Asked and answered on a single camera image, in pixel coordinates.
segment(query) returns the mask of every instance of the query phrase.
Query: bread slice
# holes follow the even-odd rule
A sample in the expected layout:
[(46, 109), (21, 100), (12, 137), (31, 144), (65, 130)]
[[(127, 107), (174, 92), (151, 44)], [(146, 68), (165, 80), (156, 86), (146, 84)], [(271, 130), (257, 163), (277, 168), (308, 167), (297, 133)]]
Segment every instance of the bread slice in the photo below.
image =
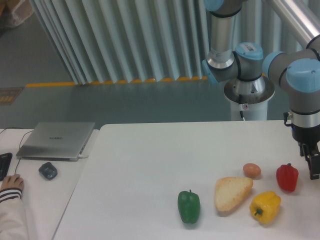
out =
[(224, 177), (216, 181), (214, 203), (220, 212), (238, 206), (250, 193), (254, 181), (249, 177)]

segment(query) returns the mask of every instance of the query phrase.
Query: green bell pepper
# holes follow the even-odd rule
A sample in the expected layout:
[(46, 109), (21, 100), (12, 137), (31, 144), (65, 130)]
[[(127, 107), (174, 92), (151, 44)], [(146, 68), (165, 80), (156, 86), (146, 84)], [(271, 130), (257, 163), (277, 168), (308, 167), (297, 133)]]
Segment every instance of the green bell pepper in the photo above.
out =
[(200, 215), (200, 199), (193, 192), (182, 191), (178, 196), (178, 210), (182, 222), (185, 224), (195, 224)]

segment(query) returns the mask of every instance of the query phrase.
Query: yellow floor stripe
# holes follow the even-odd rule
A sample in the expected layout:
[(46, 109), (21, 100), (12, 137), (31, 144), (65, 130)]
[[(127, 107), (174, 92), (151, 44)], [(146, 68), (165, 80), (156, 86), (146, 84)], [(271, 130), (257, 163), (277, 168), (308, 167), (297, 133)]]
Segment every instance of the yellow floor stripe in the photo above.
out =
[(30, 83), (25, 85), (26, 88), (38, 88), (38, 87), (60, 87), (60, 86), (75, 86), (74, 82), (51, 82), (51, 83)]
[[(179, 77), (177, 81), (195, 81), (200, 80), (198, 76), (194, 76), (192, 78), (188, 77)], [(155, 83), (157, 82), (154, 78), (149, 78), (145, 81), (141, 81), (140, 79), (134, 79), (130, 83), (131, 84), (139, 84), (139, 83)], [(170, 77), (165, 77), (160, 80), (160, 82), (174, 82), (174, 80)], [(118, 80), (116, 84), (127, 84), (126, 80)], [(111, 80), (104, 81), (103, 83), (99, 81), (93, 81), (91, 83), (86, 83), (85, 85), (109, 85), (113, 84)], [(25, 85), (26, 88), (40, 88), (40, 87), (63, 87), (63, 86), (76, 86), (74, 82), (51, 82), (51, 83), (29, 83)]]

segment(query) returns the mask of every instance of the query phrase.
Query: red bell pepper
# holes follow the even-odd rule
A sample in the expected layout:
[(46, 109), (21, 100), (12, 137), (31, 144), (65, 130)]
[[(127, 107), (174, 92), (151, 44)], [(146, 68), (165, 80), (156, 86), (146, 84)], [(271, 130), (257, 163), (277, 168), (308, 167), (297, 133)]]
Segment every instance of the red bell pepper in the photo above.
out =
[(279, 187), (285, 191), (293, 192), (296, 189), (299, 172), (291, 163), (281, 165), (276, 170), (276, 180)]

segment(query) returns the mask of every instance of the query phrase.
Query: human hand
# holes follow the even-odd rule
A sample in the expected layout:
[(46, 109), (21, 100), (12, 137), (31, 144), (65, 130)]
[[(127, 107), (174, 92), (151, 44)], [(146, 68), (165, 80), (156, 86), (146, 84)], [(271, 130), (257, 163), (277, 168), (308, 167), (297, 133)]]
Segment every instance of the human hand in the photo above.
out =
[(6, 176), (3, 179), (0, 191), (4, 189), (11, 189), (11, 188), (20, 189), (22, 191), (24, 186), (25, 186), (24, 179), (20, 177), (20, 174), (15, 174), (13, 176)]

